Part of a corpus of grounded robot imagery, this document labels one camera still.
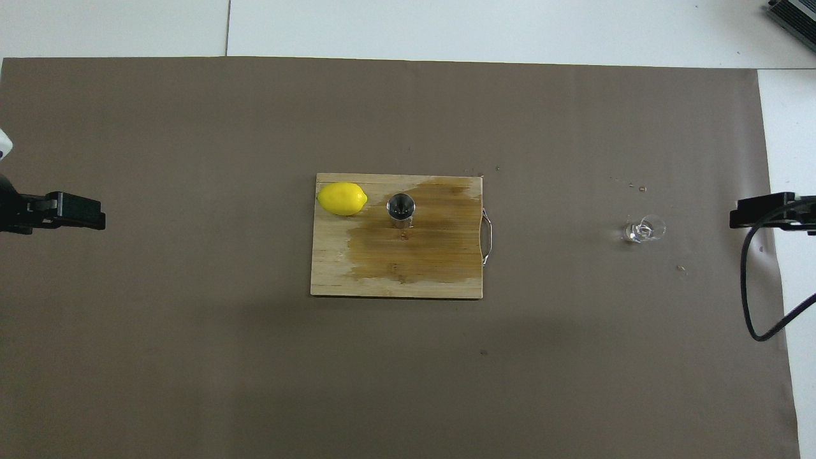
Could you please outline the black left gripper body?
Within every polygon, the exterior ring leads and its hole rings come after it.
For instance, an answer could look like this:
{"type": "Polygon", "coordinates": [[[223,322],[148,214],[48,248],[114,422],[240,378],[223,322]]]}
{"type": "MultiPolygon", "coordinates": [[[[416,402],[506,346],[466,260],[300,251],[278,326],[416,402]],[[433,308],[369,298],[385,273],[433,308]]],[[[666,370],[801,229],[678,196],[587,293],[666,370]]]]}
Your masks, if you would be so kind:
{"type": "Polygon", "coordinates": [[[28,203],[12,186],[11,181],[1,175],[1,232],[32,235],[28,221],[28,203]]]}

